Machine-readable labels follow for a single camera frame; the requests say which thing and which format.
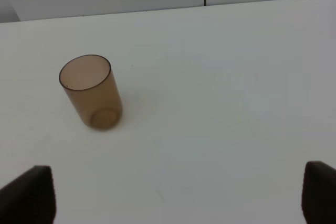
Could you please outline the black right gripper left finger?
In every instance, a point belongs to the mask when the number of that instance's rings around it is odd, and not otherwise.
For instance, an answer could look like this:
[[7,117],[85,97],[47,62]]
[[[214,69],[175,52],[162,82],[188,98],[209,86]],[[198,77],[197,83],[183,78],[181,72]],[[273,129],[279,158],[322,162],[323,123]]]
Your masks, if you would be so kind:
[[1,223],[54,223],[56,212],[50,166],[33,166],[1,188]]

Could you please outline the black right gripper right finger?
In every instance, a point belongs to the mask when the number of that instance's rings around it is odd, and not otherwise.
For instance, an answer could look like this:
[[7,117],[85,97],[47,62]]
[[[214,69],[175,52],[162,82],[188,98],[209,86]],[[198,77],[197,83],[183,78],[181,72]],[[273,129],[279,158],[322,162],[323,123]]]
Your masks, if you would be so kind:
[[335,169],[309,161],[304,171],[301,209],[306,223],[335,223]]

